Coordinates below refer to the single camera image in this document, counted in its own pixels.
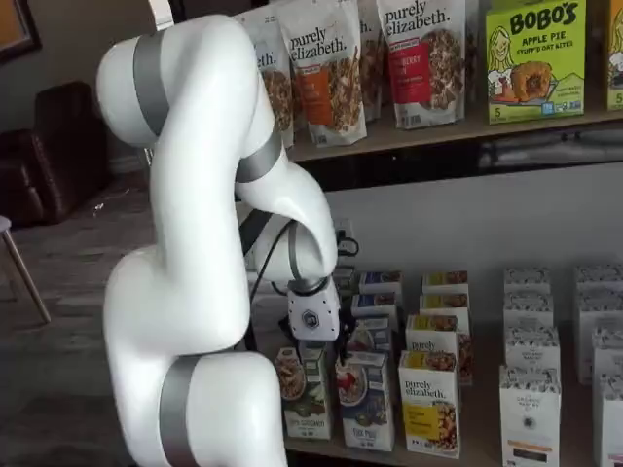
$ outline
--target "black cable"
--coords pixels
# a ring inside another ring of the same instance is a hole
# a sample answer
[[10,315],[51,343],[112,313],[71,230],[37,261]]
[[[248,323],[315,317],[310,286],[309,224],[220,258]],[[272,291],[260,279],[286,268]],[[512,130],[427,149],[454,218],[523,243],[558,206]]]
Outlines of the black cable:
[[271,282],[271,285],[273,286],[273,290],[275,291],[276,294],[281,295],[281,297],[287,297],[288,294],[283,292],[282,290],[279,290],[279,288],[276,286],[276,284],[274,282]]
[[255,281],[255,284],[253,284],[253,289],[251,290],[250,301],[252,304],[253,304],[253,299],[255,298],[255,294],[257,293],[257,289],[260,286],[260,281],[262,280],[262,277],[264,277],[264,272],[266,272],[266,268],[269,265],[269,261],[271,260],[271,257],[273,253],[275,252],[275,249],[276,249],[277,244],[279,243],[279,240],[281,239],[283,234],[287,232],[290,226],[292,226],[295,222],[296,221],[294,219],[288,221],[288,223],[281,228],[281,230],[279,231],[279,233],[277,234],[275,238],[275,241],[271,245],[271,249],[269,250],[268,255],[266,255],[266,260],[264,260],[264,264],[262,265],[260,272],[257,274],[257,280]]

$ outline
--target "orange label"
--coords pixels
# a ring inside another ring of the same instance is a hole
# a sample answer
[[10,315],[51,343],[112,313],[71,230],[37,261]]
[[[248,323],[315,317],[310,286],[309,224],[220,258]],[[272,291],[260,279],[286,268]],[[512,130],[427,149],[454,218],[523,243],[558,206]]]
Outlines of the orange label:
[[329,70],[313,66],[297,74],[301,100],[308,122],[312,125],[330,126],[333,121],[329,99]]

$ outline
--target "shelf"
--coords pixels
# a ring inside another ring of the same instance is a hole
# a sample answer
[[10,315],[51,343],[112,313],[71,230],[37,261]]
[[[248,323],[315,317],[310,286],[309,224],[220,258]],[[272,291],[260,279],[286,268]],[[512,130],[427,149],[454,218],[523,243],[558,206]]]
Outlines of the shelf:
[[[575,379],[570,334],[571,332],[561,333],[563,339],[563,412],[560,465],[562,467],[586,467],[593,463],[591,389],[579,385]],[[476,333],[474,338],[476,375],[473,387],[462,390],[459,460],[408,452],[405,448],[401,414],[397,411],[394,411],[398,426],[393,452],[346,448],[342,422],[338,416],[336,416],[336,434],[332,441],[294,440],[286,437],[286,448],[390,466],[498,467],[501,465],[498,396],[498,368],[502,362],[503,342],[501,330]]]
[[466,118],[461,122],[412,130],[395,128],[393,106],[389,105],[382,110],[378,121],[368,124],[368,136],[350,146],[317,149],[312,144],[308,132],[303,130],[297,132],[297,142],[288,151],[288,155],[294,162],[314,161],[487,136],[503,136],[539,129],[585,126],[623,120],[623,111],[606,111],[604,93],[596,85],[587,86],[585,102],[585,113],[578,117],[500,125],[489,125],[487,102],[482,102],[471,108],[468,106]]

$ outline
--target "bobo's apple pie box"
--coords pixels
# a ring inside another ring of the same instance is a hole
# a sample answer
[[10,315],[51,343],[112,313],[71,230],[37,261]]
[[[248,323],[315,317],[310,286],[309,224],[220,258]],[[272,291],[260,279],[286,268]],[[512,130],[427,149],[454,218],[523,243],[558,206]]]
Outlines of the bobo's apple pie box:
[[489,122],[584,113],[585,0],[494,1],[487,13]]

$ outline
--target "yellow label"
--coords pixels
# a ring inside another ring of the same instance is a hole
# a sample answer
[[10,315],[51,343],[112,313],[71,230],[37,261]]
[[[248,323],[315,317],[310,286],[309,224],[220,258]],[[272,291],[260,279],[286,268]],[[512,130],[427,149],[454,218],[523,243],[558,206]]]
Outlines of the yellow label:
[[426,368],[426,352],[409,352],[405,364],[407,368]]
[[446,283],[446,274],[444,272],[434,272],[428,275],[428,285],[444,285]]
[[424,296],[424,308],[443,308],[444,300],[440,295]]
[[430,441],[439,441],[439,411],[436,407],[402,405],[407,436],[418,436]]
[[413,329],[431,329],[432,323],[430,316],[416,316]]

